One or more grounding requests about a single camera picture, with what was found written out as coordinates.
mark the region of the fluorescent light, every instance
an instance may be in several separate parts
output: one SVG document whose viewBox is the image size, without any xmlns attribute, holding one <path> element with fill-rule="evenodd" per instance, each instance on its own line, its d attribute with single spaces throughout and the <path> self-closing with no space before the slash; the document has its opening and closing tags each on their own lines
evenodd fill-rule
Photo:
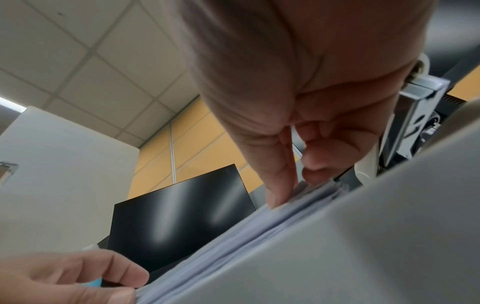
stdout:
<svg viewBox="0 0 480 304">
<path fill-rule="evenodd" d="M 25 110 L 27 109 L 24 106 L 21 106 L 19 104 L 11 102 L 10 100 L 7 100 L 7 99 L 2 98 L 2 97 L 0 97 L 0 106 L 7 107 L 9 109 L 12 109 L 12 110 L 20 112 L 20 113 L 25 112 Z"/>
</svg>

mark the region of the white partition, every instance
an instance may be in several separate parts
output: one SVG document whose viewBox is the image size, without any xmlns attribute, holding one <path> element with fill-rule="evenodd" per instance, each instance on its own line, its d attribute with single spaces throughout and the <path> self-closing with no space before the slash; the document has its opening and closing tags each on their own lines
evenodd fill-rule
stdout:
<svg viewBox="0 0 480 304">
<path fill-rule="evenodd" d="M 70 251 L 110 232 L 139 150 L 29 107 L 0 135 L 0 161 L 18 170 L 0 186 L 0 256 Z"/>
</svg>

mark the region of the person's left hand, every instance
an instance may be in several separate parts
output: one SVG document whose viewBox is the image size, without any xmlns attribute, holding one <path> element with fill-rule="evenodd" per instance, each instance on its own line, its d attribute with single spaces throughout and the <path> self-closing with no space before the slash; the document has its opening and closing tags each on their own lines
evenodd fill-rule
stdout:
<svg viewBox="0 0 480 304">
<path fill-rule="evenodd" d="M 76 283 L 98 278 L 128 287 L 98 288 Z M 133 304 L 135 289 L 149 273 L 109 250 L 38 253 L 0 260 L 0 303 Z"/>
</svg>

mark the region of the human hand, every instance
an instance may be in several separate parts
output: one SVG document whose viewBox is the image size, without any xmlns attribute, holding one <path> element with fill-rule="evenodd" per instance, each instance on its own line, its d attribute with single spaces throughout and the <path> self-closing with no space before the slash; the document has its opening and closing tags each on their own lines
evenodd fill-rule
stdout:
<svg viewBox="0 0 480 304">
<path fill-rule="evenodd" d="M 365 156 L 385 129 L 424 45 L 434 0 L 166 0 L 203 99 L 276 207 L 303 177 L 323 182 Z"/>
<path fill-rule="evenodd" d="M 96 288 L 85 283 L 103 277 L 128 287 Z M 0 303 L 133 304 L 135 289 L 149 273 L 109 250 L 39 253 L 0 261 Z"/>
</svg>

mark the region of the stack of paper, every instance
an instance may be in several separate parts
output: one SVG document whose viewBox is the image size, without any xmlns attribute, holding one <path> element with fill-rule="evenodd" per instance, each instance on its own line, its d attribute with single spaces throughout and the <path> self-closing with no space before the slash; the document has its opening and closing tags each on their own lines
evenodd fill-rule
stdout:
<svg viewBox="0 0 480 304">
<path fill-rule="evenodd" d="M 190 258 L 139 290 L 137 304 L 171 302 L 194 285 L 221 271 L 226 265 L 234 263 L 260 246 L 265 246 L 273 238 L 279 237 L 293 225 L 346 192 L 346 186 L 333 181 L 317 187 L 299 184 L 289 203 L 274 210 L 263 206 Z"/>
</svg>

